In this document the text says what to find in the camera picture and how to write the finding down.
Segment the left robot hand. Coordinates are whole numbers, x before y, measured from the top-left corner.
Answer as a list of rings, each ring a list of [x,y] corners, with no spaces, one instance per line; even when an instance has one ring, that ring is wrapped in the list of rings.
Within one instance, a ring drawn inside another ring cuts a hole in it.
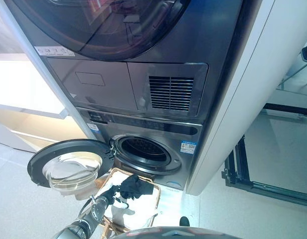
[[[119,192],[119,190],[120,186],[113,185],[110,189],[102,193],[101,196],[107,199],[108,205],[113,205],[119,209],[127,209],[129,208],[129,204],[116,197],[116,193]]]

